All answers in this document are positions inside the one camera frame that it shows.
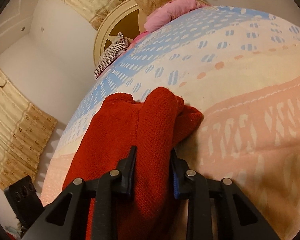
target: red fabric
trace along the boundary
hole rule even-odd
[[[90,180],[116,168],[130,147],[138,147],[134,201],[117,205],[119,240],[168,239],[176,210],[169,186],[171,149],[199,124],[202,114],[168,89],[159,87],[144,103],[132,95],[108,96],[91,120],[63,184]],[[86,239],[90,240],[91,202]]]
[[[9,238],[11,239],[11,240],[16,240],[12,235],[10,235],[9,233],[7,233],[7,235],[9,236]]]

